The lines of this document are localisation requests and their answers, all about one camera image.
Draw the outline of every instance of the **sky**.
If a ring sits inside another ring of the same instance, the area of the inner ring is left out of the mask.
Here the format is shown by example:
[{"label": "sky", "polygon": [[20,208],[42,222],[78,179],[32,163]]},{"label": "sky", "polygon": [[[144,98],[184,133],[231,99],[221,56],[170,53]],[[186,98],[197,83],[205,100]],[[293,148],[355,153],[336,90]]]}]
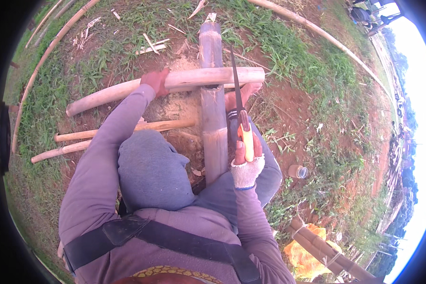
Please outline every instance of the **sky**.
[{"label": "sky", "polygon": [[[382,15],[391,15],[399,12],[395,4],[388,4],[382,10]],[[396,49],[407,56],[408,70],[406,73],[406,92],[410,97],[412,108],[415,111],[415,119],[418,128],[414,138],[418,144],[415,160],[415,182],[418,183],[418,203],[414,206],[413,217],[405,227],[407,231],[404,238],[407,241],[399,241],[398,259],[389,275],[385,277],[385,283],[392,283],[417,248],[424,231],[426,230],[426,45],[416,26],[406,18],[400,18],[389,26],[395,34]]]}]

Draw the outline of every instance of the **gray pants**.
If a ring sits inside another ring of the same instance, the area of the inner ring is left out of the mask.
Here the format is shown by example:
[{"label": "gray pants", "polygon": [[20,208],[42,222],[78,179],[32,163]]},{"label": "gray pants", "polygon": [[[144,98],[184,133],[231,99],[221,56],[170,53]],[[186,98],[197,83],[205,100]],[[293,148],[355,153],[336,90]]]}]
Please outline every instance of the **gray pants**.
[{"label": "gray pants", "polygon": [[[232,145],[238,140],[237,124],[236,119],[230,121]],[[251,122],[251,126],[265,154],[265,166],[256,179],[256,193],[264,207],[279,189],[282,174],[254,123]],[[232,174],[224,173],[195,196],[185,169],[188,162],[187,157],[178,154],[155,130],[141,130],[131,135],[120,146],[118,169],[120,190],[128,212],[142,208],[176,211],[195,205],[221,213],[235,227],[237,206]]]}]

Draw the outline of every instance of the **hand saw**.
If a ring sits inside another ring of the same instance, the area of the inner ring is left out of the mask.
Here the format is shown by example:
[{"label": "hand saw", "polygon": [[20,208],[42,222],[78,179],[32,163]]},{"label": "hand saw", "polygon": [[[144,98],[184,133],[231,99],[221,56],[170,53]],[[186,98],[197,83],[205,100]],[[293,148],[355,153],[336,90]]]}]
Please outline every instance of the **hand saw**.
[{"label": "hand saw", "polygon": [[245,160],[252,162],[254,160],[253,131],[251,129],[251,124],[249,123],[248,113],[244,109],[243,102],[241,100],[240,83],[237,74],[237,66],[235,66],[235,58],[233,57],[232,45],[230,45],[230,54],[232,59],[233,81],[235,83],[235,97],[237,99],[237,114],[239,123],[238,135],[242,139],[245,146]]}]

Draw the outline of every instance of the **yellow mesh bag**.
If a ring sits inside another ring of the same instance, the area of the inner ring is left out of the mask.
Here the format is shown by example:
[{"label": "yellow mesh bag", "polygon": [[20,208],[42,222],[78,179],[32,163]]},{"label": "yellow mesh bag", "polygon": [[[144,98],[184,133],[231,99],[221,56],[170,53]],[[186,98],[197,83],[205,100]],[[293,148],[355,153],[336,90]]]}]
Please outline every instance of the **yellow mesh bag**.
[{"label": "yellow mesh bag", "polygon": [[[312,223],[308,224],[307,228],[323,240],[327,238],[325,228],[319,228]],[[335,250],[342,253],[341,247],[337,244],[329,240],[327,243]],[[297,278],[314,278],[324,273],[332,273],[295,240],[284,248],[284,252],[289,257],[290,263],[297,268],[297,272],[295,274],[295,277]]]}]

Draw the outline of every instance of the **hand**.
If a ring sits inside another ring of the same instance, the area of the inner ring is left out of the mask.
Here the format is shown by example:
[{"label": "hand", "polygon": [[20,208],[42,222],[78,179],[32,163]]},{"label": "hand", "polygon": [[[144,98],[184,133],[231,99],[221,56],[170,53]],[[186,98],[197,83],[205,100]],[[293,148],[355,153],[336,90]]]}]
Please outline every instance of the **hand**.
[{"label": "hand", "polygon": [[265,166],[265,158],[262,153],[262,145],[257,135],[253,132],[254,160],[246,162],[244,158],[246,146],[242,141],[237,141],[235,159],[231,164],[230,172],[236,190],[249,190],[254,187],[256,178]]},{"label": "hand", "polygon": [[[253,132],[253,141],[254,141],[254,156],[262,156],[262,144],[257,135]],[[235,150],[235,165],[244,164],[246,160],[244,159],[245,147],[243,141],[237,141],[237,148]]]},{"label": "hand", "polygon": [[156,98],[159,98],[169,93],[169,90],[164,87],[167,74],[169,74],[169,68],[164,68],[161,72],[153,71],[144,74],[140,79],[140,84],[150,85],[156,93]]}]

